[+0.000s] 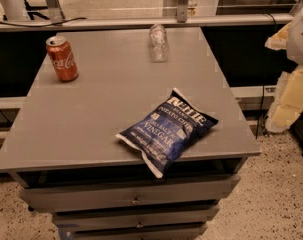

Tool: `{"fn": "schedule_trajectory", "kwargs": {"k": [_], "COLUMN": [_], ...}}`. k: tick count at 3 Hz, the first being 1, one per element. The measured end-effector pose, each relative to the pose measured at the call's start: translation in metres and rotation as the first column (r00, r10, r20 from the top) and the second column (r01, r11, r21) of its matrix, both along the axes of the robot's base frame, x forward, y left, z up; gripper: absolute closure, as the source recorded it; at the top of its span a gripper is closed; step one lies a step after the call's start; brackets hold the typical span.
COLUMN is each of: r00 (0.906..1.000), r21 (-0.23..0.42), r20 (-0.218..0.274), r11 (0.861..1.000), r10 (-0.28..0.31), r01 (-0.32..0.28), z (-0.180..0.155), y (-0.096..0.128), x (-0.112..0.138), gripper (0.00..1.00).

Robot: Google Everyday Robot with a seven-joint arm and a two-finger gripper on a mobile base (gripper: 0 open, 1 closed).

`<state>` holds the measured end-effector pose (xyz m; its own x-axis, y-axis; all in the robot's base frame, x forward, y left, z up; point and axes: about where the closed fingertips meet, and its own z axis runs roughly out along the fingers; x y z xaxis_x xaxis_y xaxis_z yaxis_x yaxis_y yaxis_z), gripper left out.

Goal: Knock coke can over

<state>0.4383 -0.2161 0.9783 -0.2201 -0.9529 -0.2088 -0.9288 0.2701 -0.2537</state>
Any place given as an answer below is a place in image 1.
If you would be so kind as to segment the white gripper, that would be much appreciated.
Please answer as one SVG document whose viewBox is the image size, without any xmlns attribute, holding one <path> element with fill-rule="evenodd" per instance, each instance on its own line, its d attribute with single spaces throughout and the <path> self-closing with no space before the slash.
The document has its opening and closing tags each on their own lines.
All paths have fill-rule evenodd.
<svg viewBox="0 0 303 240">
<path fill-rule="evenodd" d="M 265 47 L 271 50 L 287 49 L 287 57 L 301 64 L 292 73 L 281 73 L 274 101 L 267 113 L 266 129 L 281 133 L 289 129 L 303 112 L 303 7 L 292 22 L 267 39 Z"/>
</svg>

